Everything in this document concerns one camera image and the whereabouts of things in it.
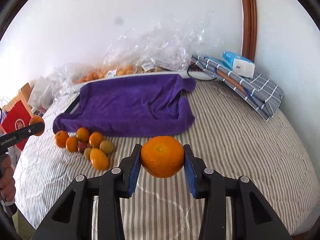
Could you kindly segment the person's left hand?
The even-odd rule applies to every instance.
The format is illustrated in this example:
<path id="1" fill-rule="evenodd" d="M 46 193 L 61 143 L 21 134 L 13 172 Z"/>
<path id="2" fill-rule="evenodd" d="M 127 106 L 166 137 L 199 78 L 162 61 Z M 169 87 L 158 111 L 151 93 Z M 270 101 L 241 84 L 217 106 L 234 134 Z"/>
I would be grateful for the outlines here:
<path id="1" fill-rule="evenodd" d="M 11 202 L 15 197 L 15 180 L 13 178 L 14 171 L 11 166 L 11 157 L 5 155 L 1 162 L 1 167 L 4 168 L 2 178 L 0 179 L 1 195 L 6 201 Z"/>

